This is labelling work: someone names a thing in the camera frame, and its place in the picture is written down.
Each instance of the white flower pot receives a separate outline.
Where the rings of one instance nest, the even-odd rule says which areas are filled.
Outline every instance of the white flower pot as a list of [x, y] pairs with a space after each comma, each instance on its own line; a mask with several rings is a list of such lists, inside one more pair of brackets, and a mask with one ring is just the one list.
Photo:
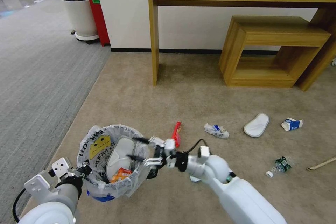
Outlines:
[[89, 0], [63, 0], [72, 28], [79, 40], [98, 39], [99, 35], [91, 11]]

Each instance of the wooden shelf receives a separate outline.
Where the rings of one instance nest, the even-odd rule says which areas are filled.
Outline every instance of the wooden shelf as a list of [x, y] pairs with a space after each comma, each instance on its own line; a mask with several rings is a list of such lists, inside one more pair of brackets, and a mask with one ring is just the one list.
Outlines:
[[292, 87], [295, 79], [274, 62], [275, 57], [241, 57], [230, 86]]
[[[219, 68], [228, 86], [291, 88], [329, 37], [301, 17], [233, 16]], [[241, 57], [246, 45], [281, 48], [275, 57]]]

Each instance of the table leg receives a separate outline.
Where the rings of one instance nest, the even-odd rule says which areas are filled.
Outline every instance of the table leg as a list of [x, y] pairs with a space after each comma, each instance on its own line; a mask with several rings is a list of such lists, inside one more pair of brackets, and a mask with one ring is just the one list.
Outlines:
[[296, 84], [303, 91], [310, 88], [336, 56], [336, 8], [319, 8], [310, 23], [330, 32], [331, 36], [298, 79]]
[[159, 17], [158, 5], [153, 0], [148, 0], [150, 42], [152, 47], [153, 86], [156, 86], [159, 71]]

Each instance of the yellow cartoon print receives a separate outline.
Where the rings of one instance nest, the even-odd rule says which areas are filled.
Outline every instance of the yellow cartoon print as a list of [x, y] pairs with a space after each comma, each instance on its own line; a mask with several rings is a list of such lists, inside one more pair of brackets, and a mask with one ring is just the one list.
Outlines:
[[90, 145], [90, 159], [94, 158], [99, 152], [105, 150], [111, 145], [110, 136], [100, 136], [94, 143]]

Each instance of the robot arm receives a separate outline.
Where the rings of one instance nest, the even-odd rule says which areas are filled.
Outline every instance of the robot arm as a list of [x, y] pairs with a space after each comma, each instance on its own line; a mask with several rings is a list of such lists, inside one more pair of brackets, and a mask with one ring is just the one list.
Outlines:
[[[82, 193], [82, 179], [91, 172], [91, 168], [85, 163], [81, 168], [73, 169], [69, 159], [62, 157], [52, 164], [49, 172], [42, 171], [28, 180], [24, 188], [39, 205], [23, 216], [19, 224], [75, 224], [74, 214]], [[59, 183], [52, 188], [55, 177]]]
[[208, 146], [201, 146], [198, 156], [192, 156], [189, 155], [190, 151], [176, 152], [174, 139], [163, 142], [153, 137], [149, 139], [149, 144], [155, 146], [156, 154], [161, 153], [157, 160], [161, 164], [153, 166], [153, 169], [160, 168], [166, 162], [168, 168], [177, 167], [179, 171], [188, 172], [191, 176], [201, 179], [216, 193], [224, 210], [235, 223], [287, 223], [249, 182], [232, 172], [223, 158], [211, 155]]
[[[149, 166], [152, 177], [165, 165], [168, 168], [177, 167], [179, 171], [187, 172], [208, 184], [235, 223], [286, 224], [282, 215], [250, 183], [237, 177], [223, 158], [211, 155], [208, 146], [201, 146], [197, 156], [189, 155], [202, 139], [186, 152], [176, 151], [174, 139], [163, 141], [152, 137], [136, 140], [155, 149], [154, 157], [148, 159], [130, 156]], [[87, 164], [82, 165], [72, 169], [68, 159], [61, 158], [52, 164], [51, 171], [42, 171], [27, 181], [24, 187], [40, 205], [28, 212], [19, 223], [74, 224], [74, 213], [83, 185], [82, 178], [91, 172]], [[52, 177], [55, 175], [61, 182], [55, 189], [51, 189]]]

